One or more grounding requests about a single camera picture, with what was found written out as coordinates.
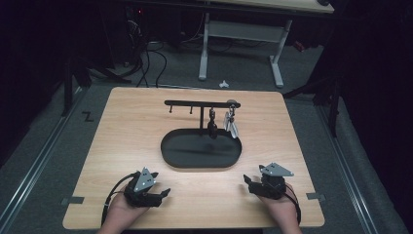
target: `gray carpet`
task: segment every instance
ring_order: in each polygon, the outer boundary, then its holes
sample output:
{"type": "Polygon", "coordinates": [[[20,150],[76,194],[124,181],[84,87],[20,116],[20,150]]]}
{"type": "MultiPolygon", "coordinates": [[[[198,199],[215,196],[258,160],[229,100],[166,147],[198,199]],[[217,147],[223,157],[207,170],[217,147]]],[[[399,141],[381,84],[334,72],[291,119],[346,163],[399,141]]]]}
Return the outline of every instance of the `gray carpet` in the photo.
{"type": "MultiPolygon", "coordinates": [[[[284,88],[281,90],[275,88],[266,57],[239,54],[237,49],[225,53],[210,53],[208,78],[200,82],[197,78],[199,48],[181,47],[178,50],[165,46],[159,52],[168,59],[167,69],[159,80],[162,85],[220,89],[219,83],[225,80],[230,85],[230,90],[286,93],[306,83],[322,48],[309,49],[303,53],[291,47],[284,48],[280,60],[284,79],[284,88]]],[[[154,84],[164,66],[164,60],[155,53],[149,53],[149,56],[151,65],[146,77],[149,84],[154,84]]],[[[137,72],[131,77],[132,86],[140,76],[141,72],[137,72]]],[[[95,233],[93,230],[65,230],[62,220],[67,207],[62,205],[61,201],[72,195],[104,105],[110,90],[115,86],[120,85],[109,80],[94,79],[93,85],[86,90],[52,149],[51,158],[44,171],[10,226],[9,233],[95,233]],[[85,121],[84,111],[91,112],[90,118],[94,119],[92,122],[85,121]]],[[[325,197],[325,200],[320,202],[325,225],[320,228],[304,228],[304,233],[364,233],[352,198],[343,182],[329,133],[325,130],[324,122],[310,97],[300,95],[286,100],[316,191],[325,197]]],[[[12,158],[0,170],[0,211],[5,211],[19,188],[19,183],[60,120],[62,104],[60,89],[49,106],[33,122],[12,158]]],[[[407,233],[360,146],[342,102],[337,133],[337,140],[357,179],[378,233],[407,233]]],[[[264,233],[280,231],[277,228],[268,228],[264,233]]]]}

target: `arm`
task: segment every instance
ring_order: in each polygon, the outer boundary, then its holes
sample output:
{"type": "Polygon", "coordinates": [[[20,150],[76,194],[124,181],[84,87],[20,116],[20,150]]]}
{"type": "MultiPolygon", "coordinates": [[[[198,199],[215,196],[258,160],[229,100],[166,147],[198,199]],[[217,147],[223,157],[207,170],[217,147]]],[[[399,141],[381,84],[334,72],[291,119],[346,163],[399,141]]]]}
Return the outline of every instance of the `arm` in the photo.
{"type": "MultiPolygon", "coordinates": [[[[290,197],[295,197],[291,190],[286,189],[286,194],[290,197]]],[[[294,204],[286,197],[281,197],[279,200],[269,199],[257,196],[267,207],[271,217],[282,230],[283,234],[301,234],[301,229],[297,221],[297,212],[294,204]]]]}
{"type": "Polygon", "coordinates": [[[131,207],[124,194],[118,193],[110,204],[107,217],[97,234],[120,234],[148,210],[148,207],[131,207]]]}

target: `cable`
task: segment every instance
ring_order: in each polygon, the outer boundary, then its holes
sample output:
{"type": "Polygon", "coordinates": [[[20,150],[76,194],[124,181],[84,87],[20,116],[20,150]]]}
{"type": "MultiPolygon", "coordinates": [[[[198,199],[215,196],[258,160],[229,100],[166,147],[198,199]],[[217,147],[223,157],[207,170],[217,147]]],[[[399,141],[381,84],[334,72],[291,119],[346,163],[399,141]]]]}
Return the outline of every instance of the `cable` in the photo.
{"type": "Polygon", "coordinates": [[[203,38],[203,36],[198,36],[198,35],[200,34],[201,28],[203,27],[204,19],[205,19],[205,13],[203,13],[203,15],[201,16],[200,25],[198,26],[198,30],[197,30],[197,32],[194,34],[194,36],[192,36],[192,37],[191,37],[190,39],[188,39],[188,40],[181,41],[181,44],[182,44],[182,43],[186,43],[186,42],[195,41],[195,40],[198,40],[198,39],[200,39],[200,38],[203,38]]]}
{"type": "Polygon", "coordinates": [[[161,75],[164,73],[165,69],[167,68],[167,58],[159,52],[153,51],[152,53],[156,53],[156,54],[162,56],[165,60],[164,68],[162,68],[162,71],[159,73],[159,75],[158,75],[158,77],[156,78],[156,81],[155,81],[156,88],[159,88],[158,87],[158,81],[159,81],[159,78],[161,77],[161,75]]]}
{"type": "Polygon", "coordinates": [[[112,200],[113,194],[121,192],[121,191],[115,192],[116,188],[118,188],[118,186],[119,186],[123,181],[127,180],[127,179],[130,178],[130,177],[135,177],[136,175],[137,175],[137,173],[134,173],[134,174],[130,174],[130,175],[127,175],[127,176],[123,177],[123,178],[122,178],[121,180],[119,180],[119,182],[117,182],[117,183],[115,184],[115,186],[112,188],[112,190],[110,191],[109,195],[107,196],[106,201],[105,201],[104,206],[103,206],[102,219],[101,219],[101,224],[100,224],[100,225],[103,225],[103,222],[104,222],[104,220],[106,219],[107,211],[108,211],[108,209],[109,209],[110,200],[112,200]]]}
{"type": "Polygon", "coordinates": [[[149,66],[150,66],[150,64],[151,64],[151,60],[149,59],[149,54],[148,54],[147,48],[145,49],[145,52],[146,52],[146,58],[147,58],[147,60],[148,60],[148,65],[147,65],[145,71],[143,71],[143,65],[142,65],[142,77],[139,79],[139,82],[137,83],[136,87],[139,87],[140,83],[142,83],[142,80],[145,80],[146,88],[149,88],[148,81],[146,80],[146,73],[147,73],[148,70],[149,70],[149,66]]]}
{"type": "Polygon", "coordinates": [[[285,187],[287,187],[287,188],[289,189],[289,191],[291,191],[291,193],[292,193],[292,194],[294,195],[294,197],[295,197],[295,199],[293,199],[293,198],[292,198],[291,196],[289,196],[288,194],[286,194],[286,193],[283,194],[286,198],[288,198],[288,199],[292,202],[292,204],[294,204],[294,206],[295,206],[295,211],[297,212],[297,221],[298,221],[298,224],[300,224],[300,222],[301,222],[301,208],[300,208],[300,205],[298,204],[297,195],[295,195],[294,191],[292,191],[292,189],[291,189],[288,185],[286,185],[285,187]]]}

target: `desk leg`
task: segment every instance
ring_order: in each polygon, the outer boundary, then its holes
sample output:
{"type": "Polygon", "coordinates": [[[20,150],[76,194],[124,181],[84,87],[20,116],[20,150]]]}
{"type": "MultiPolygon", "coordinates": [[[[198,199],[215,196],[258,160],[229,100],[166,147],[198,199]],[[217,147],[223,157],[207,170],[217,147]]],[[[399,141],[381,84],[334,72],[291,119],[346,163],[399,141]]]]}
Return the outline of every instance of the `desk leg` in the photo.
{"type": "Polygon", "coordinates": [[[200,76],[199,80],[204,81],[207,78],[207,38],[209,34],[209,13],[206,13],[206,22],[204,28],[204,47],[201,54],[200,76]]]}
{"type": "Polygon", "coordinates": [[[274,79],[276,80],[276,86],[278,88],[283,87],[283,81],[282,81],[282,75],[280,73],[280,68],[279,68],[279,59],[282,54],[282,48],[285,44],[286,37],[288,36],[289,28],[291,27],[292,20],[288,20],[285,24],[285,28],[282,31],[282,38],[279,42],[279,47],[277,49],[277,52],[274,56],[270,56],[270,63],[271,67],[273,68],[273,75],[274,79]]]}

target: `metal stand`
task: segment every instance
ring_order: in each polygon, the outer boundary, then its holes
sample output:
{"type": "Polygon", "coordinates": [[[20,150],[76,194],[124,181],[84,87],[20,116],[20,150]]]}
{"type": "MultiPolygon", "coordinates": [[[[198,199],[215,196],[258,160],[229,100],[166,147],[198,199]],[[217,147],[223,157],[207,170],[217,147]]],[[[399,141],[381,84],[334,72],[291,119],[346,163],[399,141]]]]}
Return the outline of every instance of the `metal stand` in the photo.
{"type": "Polygon", "coordinates": [[[245,39],[251,41],[265,41],[278,43],[278,48],[274,56],[270,56],[270,63],[273,69],[274,79],[278,88],[283,87],[282,76],[279,68],[279,58],[282,48],[288,36],[292,20],[288,20],[285,27],[273,27],[247,23],[237,23],[228,21],[209,20],[209,13],[206,13],[204,28],[204,47],[201,54],[199,80],[207,78],[207,42],[209,36],[245,39]]]}

